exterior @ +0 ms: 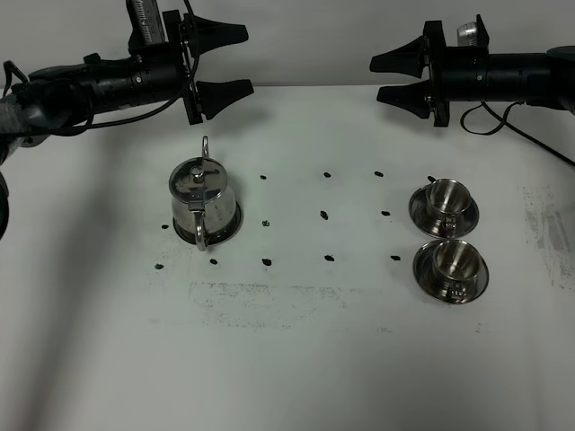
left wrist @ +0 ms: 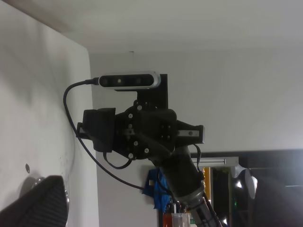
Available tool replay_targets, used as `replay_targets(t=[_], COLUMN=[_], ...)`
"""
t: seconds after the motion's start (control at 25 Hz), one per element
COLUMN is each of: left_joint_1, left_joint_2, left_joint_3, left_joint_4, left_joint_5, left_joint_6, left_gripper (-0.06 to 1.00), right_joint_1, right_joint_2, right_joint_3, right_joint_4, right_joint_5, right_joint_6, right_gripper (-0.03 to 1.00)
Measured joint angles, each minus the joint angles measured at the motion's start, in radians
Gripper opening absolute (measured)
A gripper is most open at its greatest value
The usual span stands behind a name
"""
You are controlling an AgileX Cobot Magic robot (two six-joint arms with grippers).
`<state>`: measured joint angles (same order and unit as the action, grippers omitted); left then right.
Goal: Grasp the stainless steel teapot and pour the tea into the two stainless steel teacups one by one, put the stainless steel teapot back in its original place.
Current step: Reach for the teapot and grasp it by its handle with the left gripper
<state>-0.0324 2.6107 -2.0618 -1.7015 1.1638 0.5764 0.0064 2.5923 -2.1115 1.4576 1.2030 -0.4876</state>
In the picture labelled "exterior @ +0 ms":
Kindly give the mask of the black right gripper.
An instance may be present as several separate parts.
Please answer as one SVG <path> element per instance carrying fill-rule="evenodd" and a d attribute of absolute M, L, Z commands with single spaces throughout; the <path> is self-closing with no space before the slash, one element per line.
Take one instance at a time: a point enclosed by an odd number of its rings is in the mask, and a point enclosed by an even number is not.
<path fill-rule="evenodd" d="M 400 48 L 372 57 L 369 70 L 373 73 L 421 78 L 425 66 L 423 58 L 429 69 L 429 81 L 381 87 L 376 100 L 409 111 L 420 119 L 428 119 L 432 112 L 434 126 L 447 127 L 450 120 L 449 102 L 442 88 L 446 49 L 442 22 L 427 21 L 423 36 Z"/>

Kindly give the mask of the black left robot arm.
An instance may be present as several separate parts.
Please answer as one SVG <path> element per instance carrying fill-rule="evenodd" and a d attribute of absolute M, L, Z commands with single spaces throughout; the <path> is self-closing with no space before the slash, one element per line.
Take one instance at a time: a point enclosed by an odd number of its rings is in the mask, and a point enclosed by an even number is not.
<path fill-rule="evenodd" d="M 50 136 L 135 123 L 177 101 L 183 102 L 190 125 L 198 125 L 253 94 L 248 79 L 210 83 L 196 78 L 200 56 L 244 43 L 249 39 L 245 26 L 200 18 L 192 10 L 160 12 L 155 1 L 128 1 L 126 7 L 132 27 L 126 58 L 91 54 L 78 65 L 29 75 L 4 62 L 3 161 Z"/>

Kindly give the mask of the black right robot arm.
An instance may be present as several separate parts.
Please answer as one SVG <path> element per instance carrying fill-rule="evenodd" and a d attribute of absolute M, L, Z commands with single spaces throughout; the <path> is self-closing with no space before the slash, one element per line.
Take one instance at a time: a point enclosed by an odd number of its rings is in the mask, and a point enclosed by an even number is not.
<path fill-rule="evenodd" d="M 427 21 L 412 42 L 372 57 L 373 73 L 409 75 L 415 84 L 385 86 L 376 100 L 407 110 L 436 127 L 449 125 L 452 101 L 507 101 L 574 111 L 574 47 L 545 53 L 492 54 L 482 17 L 458 29 L 457 45 L 446 43 L 441 21 Z"/>

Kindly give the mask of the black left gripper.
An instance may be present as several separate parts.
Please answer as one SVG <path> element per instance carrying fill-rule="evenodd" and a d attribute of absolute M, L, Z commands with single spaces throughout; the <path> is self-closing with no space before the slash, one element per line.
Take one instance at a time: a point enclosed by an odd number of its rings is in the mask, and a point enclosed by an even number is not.
<path fill-rule="evenodd" d="M 163 12 L 163 19 L 180 81 L 174 98 L 182 100 L 190 125 L 201 124 L 202 113 L 211 120 L 225 108 L 254 93 L 249 79 L 223 83 L 195 81 L 199 56 L 247 41 L 248 31 L 244 25 L 211 21 L 193 13 L 181 16 L 177 10 Z"/>

